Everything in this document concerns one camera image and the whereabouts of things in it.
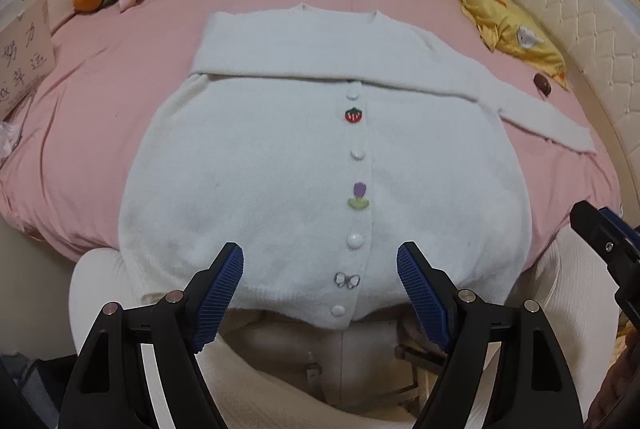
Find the pink bed sheet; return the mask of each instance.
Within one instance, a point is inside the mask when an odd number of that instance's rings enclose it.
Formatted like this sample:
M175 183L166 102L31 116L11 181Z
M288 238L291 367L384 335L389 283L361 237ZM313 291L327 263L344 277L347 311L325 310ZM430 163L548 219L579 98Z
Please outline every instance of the pink bed sheet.
M117 249L130 165L156 109L186 79L207 16L302 2L330 10L380 10L431 30L499 79L540 98L533 69L488 51L457 0L145 0L123 14L112 7L76 16L54 36L57 67L42 83L24 138L0 172L2 216L74 260L95 247ZM573 94L554 85L549 100L588 125ZM598 154L577 154L505 127L529 189L529 264L568 221L575 202L618 210L618 180L595 133Z

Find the cardboard sign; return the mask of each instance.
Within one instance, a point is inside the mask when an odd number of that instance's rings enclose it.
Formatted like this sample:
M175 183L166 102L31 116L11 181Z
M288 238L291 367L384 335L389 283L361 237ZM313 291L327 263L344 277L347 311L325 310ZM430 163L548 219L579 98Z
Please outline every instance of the cardboard sign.
M55 65L47 0L14 0L0 9L0 120Z

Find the silver bolt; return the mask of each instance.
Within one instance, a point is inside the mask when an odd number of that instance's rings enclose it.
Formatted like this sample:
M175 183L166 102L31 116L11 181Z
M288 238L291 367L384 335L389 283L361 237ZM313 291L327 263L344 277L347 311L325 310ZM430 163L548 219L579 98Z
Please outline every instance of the silver bolt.
M465 303L473 303L476 300L476 294L466 288L458 292L458 297Z
M527 299L526 301L524 301L524 308L526 308L532 314L534 314L538 310L540 310L540 305L538 303L536 303L535 301L533 301L532 299Z
M182 293L182 290L172 290L164 296L167 303L179 303L180 301L182 301L183 297L184 294Z
M118 303L107 303L102 307L102 313L105 315L113 315L118 311Z

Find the purple tulip embroidery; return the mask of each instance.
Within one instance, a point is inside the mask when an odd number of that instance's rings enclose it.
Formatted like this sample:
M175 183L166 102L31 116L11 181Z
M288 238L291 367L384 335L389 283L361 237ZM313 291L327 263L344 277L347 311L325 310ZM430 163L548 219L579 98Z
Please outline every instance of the purple tulip embroidery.
M362 210L369 207L369 200L364 199L364 195L367 192L367 186L362 182L357 182L353 186L353 195L355 198L349 198L347 203L352 209Z

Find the red strawberry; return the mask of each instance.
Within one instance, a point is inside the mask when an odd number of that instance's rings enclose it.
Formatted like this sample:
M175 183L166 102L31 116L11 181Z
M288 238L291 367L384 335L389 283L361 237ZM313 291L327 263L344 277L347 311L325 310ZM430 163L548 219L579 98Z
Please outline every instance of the red strawberry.
M347 119L347 122L351 122L352 124L360 122L362 120L362 110L351 108L344 113L344 118Z

